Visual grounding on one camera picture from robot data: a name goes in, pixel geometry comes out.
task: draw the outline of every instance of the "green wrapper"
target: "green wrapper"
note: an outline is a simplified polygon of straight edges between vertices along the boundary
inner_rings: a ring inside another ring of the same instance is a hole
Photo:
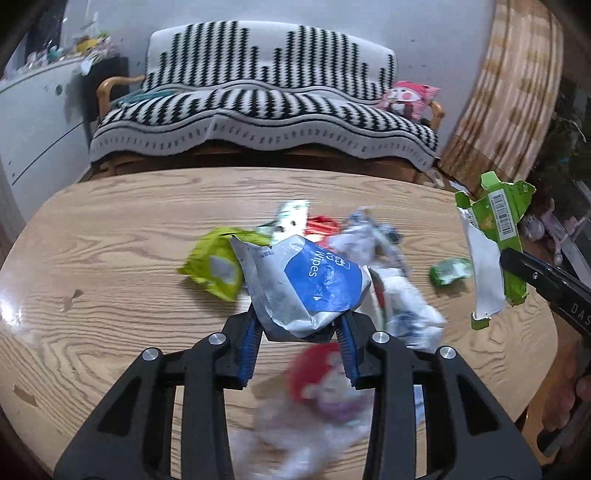
[[[197,242],[185,264],[177,272],[188,275],[216,297],[235,301],[244,276],[230,245],[232,236],[256,245],[269,245],[271,242],[271,238],[256,232],[231,227],[214,228]]]
[[[446,258],[429,270],[431,281],[436,287],[449,285],[460,278],[472,276],[472,262],[467,258]]]

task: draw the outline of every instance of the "white wall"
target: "white wall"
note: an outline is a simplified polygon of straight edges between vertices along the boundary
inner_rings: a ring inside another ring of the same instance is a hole
[[[129,57],[135,76],[144,71],[150,34],[175,25],[266,20],[354,35],[393,49],[400,80],[441,88],[441,151],[476,83],[494,10],[495,0],[70,0],[61,38],[81,35],[98,12],[100,30]]]

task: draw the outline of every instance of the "blue label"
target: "blue label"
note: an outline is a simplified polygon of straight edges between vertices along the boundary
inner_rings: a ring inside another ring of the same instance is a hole
[[[344,312],[361,297],[359,266],[309,240],[287,262],[285,274],[304,307],[313,312]]]

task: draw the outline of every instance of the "pink cushion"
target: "pink cushion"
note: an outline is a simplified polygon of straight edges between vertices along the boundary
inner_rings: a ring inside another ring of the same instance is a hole
[[[377,108],[418,122],[423,117],[426,106],[435,98],[439,90],[429,85],[402,80],[396,82],[382,95]]]

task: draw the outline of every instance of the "red wrapper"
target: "red wrapper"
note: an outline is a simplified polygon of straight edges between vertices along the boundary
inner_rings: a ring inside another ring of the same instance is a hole
[[[329,248],[326,245],[326,237],[335,235],[340,232],[339,223],[324,215],[318,217],[308,218],[306,229],[304,230],[304,237],[311,242],[320,245],[324,248]]]

